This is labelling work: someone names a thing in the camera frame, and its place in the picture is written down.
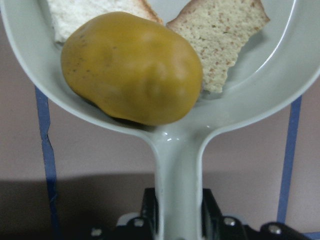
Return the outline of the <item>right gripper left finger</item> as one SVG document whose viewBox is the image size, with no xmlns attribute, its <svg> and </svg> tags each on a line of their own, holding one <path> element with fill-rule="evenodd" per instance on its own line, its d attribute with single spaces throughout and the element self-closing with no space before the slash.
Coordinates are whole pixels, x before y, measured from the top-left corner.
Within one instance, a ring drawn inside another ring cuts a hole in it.
<svg viewBox="0 0 320 240">
<path fill-rule="evenodd" d="M 131 216 L 124 223 L 119 223 L 114 230 L 91 227 L 91 240 L 155 240 L 159 226 L 159 208 L 154 188 L 146 188 L 143 193 L 140 212 Z"/>
</svg>

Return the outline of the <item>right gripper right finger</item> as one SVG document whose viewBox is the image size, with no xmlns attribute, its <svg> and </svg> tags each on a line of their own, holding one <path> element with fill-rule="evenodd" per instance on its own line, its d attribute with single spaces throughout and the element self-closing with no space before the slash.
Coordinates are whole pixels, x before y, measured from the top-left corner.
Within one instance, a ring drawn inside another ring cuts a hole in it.
<svg viewBox="0 0 320 240">
<path fill-rule="evenodd" d="M 251 228 L 231 215 L 223 215 L 210 189 L 202 190 L 202 234 L 205 240 L 309 240 L 304 234 L 279 222 Z"/>
</svg>

